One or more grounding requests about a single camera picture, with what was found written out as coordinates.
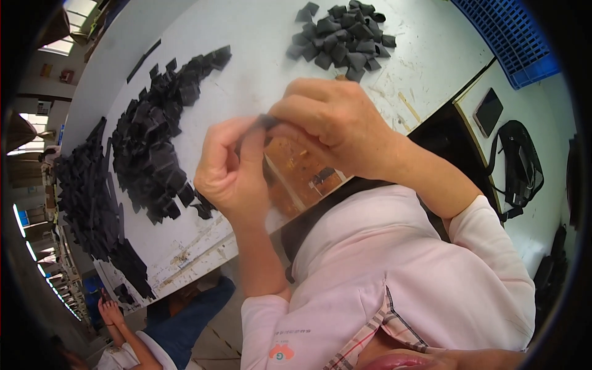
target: white shirt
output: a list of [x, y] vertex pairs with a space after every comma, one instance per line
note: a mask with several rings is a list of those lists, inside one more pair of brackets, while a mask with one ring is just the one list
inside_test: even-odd
[[430, 347], [523, 350], [535, 287], [486, 197], [452, 219], [449, 236], [440, 239], [415, 192], [400, 185], [333, 207], [296, 256], [291, 301], [245, 300], [241, 368], [323, 368], [376, 315], [385, 287]]
[[[177, 370], [175, 363], [170, 356], [152, 339], [148, 334], [142, 331], [137, 331], [136, 335], [146, 344], [152, 355], [160, 362], [164, 370]], [[125, 342], [121, 348], [111, 347], [107, 348], [101, 356], [99, 363], [95, 366], [96, 370], [128, 370], [139, 365], [134, 350], [130, 344]], [[195, 362], [189, 361], [187, 370], [201, 369]]]

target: printed logo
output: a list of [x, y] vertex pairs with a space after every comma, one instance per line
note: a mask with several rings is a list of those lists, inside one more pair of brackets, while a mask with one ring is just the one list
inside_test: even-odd
[[285, 362], [294, 357], [294, 351], [288, 347], [288, 345], [275, 345], [269, 351], [269, 358], [277, 360], [279, 362]]

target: black mesh bag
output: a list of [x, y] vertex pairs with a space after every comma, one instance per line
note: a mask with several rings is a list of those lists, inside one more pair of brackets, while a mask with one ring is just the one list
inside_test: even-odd
[[501, 149], [506, 156], [506, 190], [493, 188], [506, 196], [506, 202], [513, 208], [500, 214], [500, 220], [506, 221], [523, 213], [522, 208], [543, 187], [543, 170], [540, 167], [539, 156], [530, 135], [521, 122], [508, 121], [501, 126], [493, 139], [489, 165], [485, 169], [491, 175], [496, 165], [497, 138], [500, 138]]

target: finger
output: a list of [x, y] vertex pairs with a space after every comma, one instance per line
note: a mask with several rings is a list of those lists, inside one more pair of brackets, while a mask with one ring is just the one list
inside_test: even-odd
[[244, 138], [240, 148], [240, 168], [256, 168], [263, 170], [263, 142], [265, 130], [255, 128]]
[[280, 123], [276, 127], [269, 130], [268, 134], [271, 137], [285, 137], [300, 145], [302, 145], [313, 156], [329, 164], [332, 162], [331, 152], [329, 147], [321, 143], [318, 137], [308, 134], [299, 127], [288, 123]]
[[201, 160], [215, 168], [226, 164], [227, 148], [235, 143], [254, 122], [254, 117], [236, 117], [211, 126], [205, 135]]
[[289, 122], [303, 128], [313, 136], [330, 132], [330, 122], [325, 118], [329, 113], [326, 103], [301, 95], [291, 95], [275, 103], [269, 114], [280, 121]]
[[235, 144], [231, 144], [228, 148], [228, 156], [226, 158], [226, 168], [228, 172], [239, 169], [239, 157], [234, 152]]
[[284, 98], [290, 95], [306, 96], [314, 100], [327, 102], [334, 94], [335, 81], [320, 78], [298, 78], [289, 83]]

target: wrist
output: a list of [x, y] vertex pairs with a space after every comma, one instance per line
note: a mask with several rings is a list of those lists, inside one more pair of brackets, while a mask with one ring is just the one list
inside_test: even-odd
[[391, 150], [384, 156], [386, 161], [383, 164], [380, 179], [402, 185], [406, 174], [411, 171], [410, 165], [413, 164], [413, 161], [409, 161], [409, 158], [413, 158], [414, 147], [417, 147], [417, 145], [408, 137], [396, 131], [392, 133], [394, 135], [390, 140]]
[[264, 220], [242, 220], [242, 221], [230, 221], [232, 231], [235, 235], [250, 235], [250, 234], [261, 234], [267, 235], [265, 230]]

